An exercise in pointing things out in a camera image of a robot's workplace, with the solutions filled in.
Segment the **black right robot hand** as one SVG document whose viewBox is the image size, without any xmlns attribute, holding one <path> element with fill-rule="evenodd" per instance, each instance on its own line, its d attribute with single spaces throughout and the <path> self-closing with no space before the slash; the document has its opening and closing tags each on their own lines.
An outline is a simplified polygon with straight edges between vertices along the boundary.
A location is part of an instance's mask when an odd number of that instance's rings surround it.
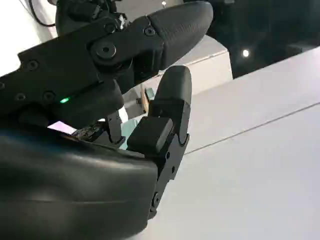
<svg viewBox="0 0 320 240">
<path fill-rule="evenodd" d="M 213 8 L 191 1 L 100 19 L 19 53 L 0 78 L 0 237 L 124 240 L 157 214 L 190 136 L 192 77 L 176 62 Z"/>
</svg>

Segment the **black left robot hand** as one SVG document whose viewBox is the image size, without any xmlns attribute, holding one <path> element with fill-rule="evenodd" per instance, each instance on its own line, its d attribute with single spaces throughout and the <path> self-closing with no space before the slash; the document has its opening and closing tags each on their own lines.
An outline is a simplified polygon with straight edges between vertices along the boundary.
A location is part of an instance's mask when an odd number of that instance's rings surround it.
<svg viewBox="0 0 320 240">
<path fill-rule="evenodd" d="M 118 12 L 114 0 L 58 0 L 55 28 L 60 37 L 100 19 L 113 25 L 112 31 L 122 30 L 128 24 L 125 13 Z"/>
</svg>

